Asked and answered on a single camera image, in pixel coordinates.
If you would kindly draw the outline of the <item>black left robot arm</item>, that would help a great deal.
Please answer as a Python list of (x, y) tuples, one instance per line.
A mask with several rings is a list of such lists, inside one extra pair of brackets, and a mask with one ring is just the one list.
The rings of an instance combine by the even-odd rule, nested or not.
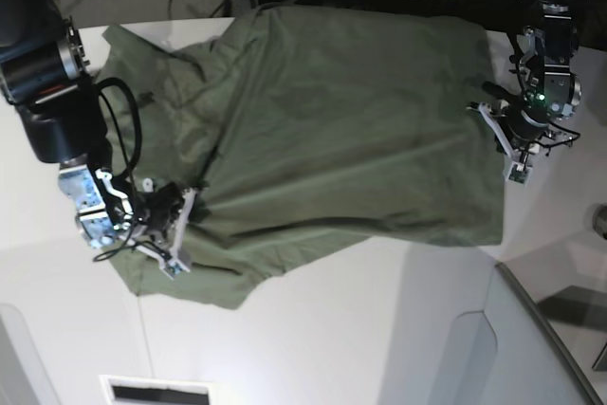
[(581, 101), (579, 77), (571, 62), (579, 50), (578, 15), (582, 0), (516, 0), (522, 25), (507, 33), (509, 57), (519, 92), (496, 83), (483, 89), (505, 106), (492, 112), (483, 106), (494, 129), (497, 150), (522, 160), (537, 147), (547, 152), (571, 146), (580, 133), (558, 122), (571, 118)]

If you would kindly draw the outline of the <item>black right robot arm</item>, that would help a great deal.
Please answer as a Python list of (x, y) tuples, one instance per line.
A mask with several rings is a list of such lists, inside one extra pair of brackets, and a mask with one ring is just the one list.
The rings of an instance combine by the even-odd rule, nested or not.
[(127, 83), (96, 83), (83, 43), (55, 0), (1, 0), (1, 93), (19, 115), (37, 158), (59, 167), (77, 226), (101, 257), (127, 247), (167, 256), (187, 220), (174, 183), (141, 191), (135, 169), (143, 129)]

